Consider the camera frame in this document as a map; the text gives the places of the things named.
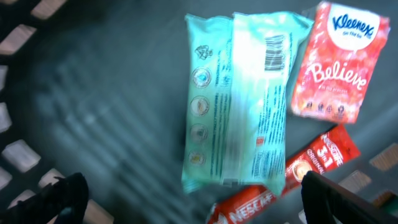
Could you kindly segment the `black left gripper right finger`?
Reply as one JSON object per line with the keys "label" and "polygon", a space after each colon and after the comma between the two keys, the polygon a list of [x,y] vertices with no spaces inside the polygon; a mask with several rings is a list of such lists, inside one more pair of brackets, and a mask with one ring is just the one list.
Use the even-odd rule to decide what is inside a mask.
{"label": "black left gripper right finger", "polygon": [[376,208],[342,186],[314,171],[301,182],[303,209],[308,224],[396,224],[397,217]]}

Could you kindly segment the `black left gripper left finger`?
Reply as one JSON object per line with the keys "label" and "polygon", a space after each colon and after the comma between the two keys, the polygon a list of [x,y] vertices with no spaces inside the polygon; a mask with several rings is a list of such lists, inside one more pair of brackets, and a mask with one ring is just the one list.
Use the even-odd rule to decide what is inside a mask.
{"label": "black left gripper left finger", "polygon": [[1,212],[1,223],[82,224],[89,200],[88,183],[82,173],[57,177],[38,194]]}

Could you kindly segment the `red Nescafe coffee stick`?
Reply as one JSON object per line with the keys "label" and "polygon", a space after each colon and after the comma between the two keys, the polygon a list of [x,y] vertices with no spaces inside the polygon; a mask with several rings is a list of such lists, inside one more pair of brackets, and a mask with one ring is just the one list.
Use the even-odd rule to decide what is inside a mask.
{"label": "red Nescafe coffee stick", "polygon": [[[298,188],[308,171],[324,174],[359,157],[359,149],[339,124],[319,135],[306,148],[286,161],[282,195]],[[206,224],[246,223],[278,199],[263,185],[250,185],[232,197],[213,205]]]}

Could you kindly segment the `red Kleenex tissue pack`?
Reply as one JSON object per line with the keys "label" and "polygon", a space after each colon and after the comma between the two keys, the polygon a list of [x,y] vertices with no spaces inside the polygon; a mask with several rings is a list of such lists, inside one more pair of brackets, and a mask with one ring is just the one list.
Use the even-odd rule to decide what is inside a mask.
{"label": "red Kleenex tissue pack", "polygon": [[389,23],[371,11],[320,2],[293,90],[293,114],[355,123]]}

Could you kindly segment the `teal wet wipes pack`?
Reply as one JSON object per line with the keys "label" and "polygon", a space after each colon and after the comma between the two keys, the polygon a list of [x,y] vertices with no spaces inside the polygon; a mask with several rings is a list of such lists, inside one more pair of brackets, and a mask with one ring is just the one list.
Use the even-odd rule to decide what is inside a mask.
{"label": "teal wet wipes pack", "polygon": [[185,16],[190,47],[182,187],[285,187],[287,83],[313,21],[294,12]]}

